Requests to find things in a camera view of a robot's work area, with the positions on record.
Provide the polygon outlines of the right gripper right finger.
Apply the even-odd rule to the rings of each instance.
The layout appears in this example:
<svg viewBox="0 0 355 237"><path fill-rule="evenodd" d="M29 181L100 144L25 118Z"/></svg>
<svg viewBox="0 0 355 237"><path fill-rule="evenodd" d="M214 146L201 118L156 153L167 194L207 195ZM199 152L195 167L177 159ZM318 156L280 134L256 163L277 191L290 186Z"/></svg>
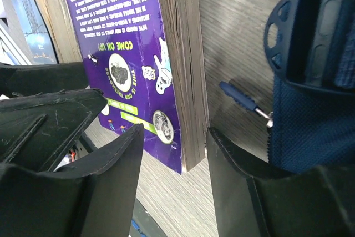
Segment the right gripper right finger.
<svg viewBox="0 0 355 237"><path fill-rule="evenodd" d="M216 128L206 135L219 236L353 236L354 166L294 174L261 160Z"/></svg>

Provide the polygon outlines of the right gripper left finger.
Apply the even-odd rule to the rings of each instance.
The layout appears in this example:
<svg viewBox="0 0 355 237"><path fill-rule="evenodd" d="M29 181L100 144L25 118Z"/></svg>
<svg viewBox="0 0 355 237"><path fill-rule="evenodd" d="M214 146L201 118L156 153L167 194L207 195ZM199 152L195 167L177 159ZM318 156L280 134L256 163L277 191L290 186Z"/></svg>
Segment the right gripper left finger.
<svg viewBox="0 0 355 237"><path fill-rule="evenodd" d="M136 124L55 172L1 164L1 235L128 236L143 146Z"/></svg>

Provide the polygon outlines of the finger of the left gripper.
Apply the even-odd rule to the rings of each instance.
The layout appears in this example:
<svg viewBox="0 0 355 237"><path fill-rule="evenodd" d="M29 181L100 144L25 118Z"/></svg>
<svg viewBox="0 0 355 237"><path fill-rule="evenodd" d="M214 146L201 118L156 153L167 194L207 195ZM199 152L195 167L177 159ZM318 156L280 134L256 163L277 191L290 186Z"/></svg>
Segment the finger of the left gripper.
<svg viewBox="0 0 355 237"><path fill-rule="evenodd" d="M7 97L55 93L88 87L82 62L8 65L1 64L1 95Z"/></svg>
<svg viewBox="0 0 355 237"><path fill-rule="evenodd" d="M98 89L1 101L1 162L53 171L107 105Z"/></svg>

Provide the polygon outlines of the purple treehouse paperback book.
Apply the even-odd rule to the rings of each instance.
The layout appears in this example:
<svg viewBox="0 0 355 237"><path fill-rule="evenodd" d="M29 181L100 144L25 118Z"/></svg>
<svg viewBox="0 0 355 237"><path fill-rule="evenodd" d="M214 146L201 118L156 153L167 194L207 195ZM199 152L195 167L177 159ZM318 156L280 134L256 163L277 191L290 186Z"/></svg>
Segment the purple treehouse paperback book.
<svg viewBox="0 0 355 237"><path fill-rule="evenodd" d="M66 0L101 125L145 128L144 148L173 171L205 158L209 126L199 0Z"/></svg>

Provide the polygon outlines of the navy blue student backpack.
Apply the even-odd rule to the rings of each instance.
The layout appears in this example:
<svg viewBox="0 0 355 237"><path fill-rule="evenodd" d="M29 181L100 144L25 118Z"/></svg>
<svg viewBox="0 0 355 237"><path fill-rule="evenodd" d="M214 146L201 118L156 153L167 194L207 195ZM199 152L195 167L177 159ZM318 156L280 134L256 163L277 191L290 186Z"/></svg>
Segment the navy blue student backpack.
<svg viewBox="0 0 355 237"><path fill-rule="evenodd" d="M354 0L279 0L271 26L269 163L292 173L353 164Z"/></svg>

